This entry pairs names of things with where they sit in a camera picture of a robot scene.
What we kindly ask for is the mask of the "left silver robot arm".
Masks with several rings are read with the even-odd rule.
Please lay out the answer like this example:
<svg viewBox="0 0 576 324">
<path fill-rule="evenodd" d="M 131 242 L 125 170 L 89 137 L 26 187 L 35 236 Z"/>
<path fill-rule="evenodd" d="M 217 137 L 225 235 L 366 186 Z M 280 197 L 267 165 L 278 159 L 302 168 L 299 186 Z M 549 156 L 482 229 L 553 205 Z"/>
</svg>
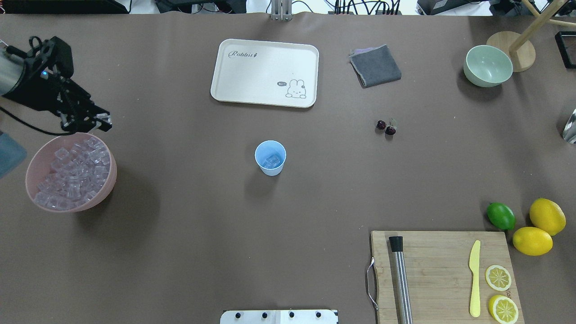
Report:
<svg viewBox="0 0 576 324">
<path fill-rule="evenodd" d="M 60 119 L 59 135 L 107 132 L 111 114 L 96 105 L 91 94 L 76 83 L 72 49 L 59 37 L 42 40 L 31 36 L 30 49 L 12 45 L 1 49 L 1 96 Z"/>
</svg>

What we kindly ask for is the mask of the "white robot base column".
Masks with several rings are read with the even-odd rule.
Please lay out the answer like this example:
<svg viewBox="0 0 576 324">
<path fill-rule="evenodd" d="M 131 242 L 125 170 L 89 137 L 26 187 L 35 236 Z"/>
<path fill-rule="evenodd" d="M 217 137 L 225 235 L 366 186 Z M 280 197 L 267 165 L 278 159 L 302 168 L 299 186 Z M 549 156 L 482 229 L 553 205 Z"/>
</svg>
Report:
<svg viewBox="0 0 576 324">
<path fill-rule="evenodd" d="M 337 310 L 233 310 L 225 311 L 220 324 L 338 324 Z"/>
</svg>

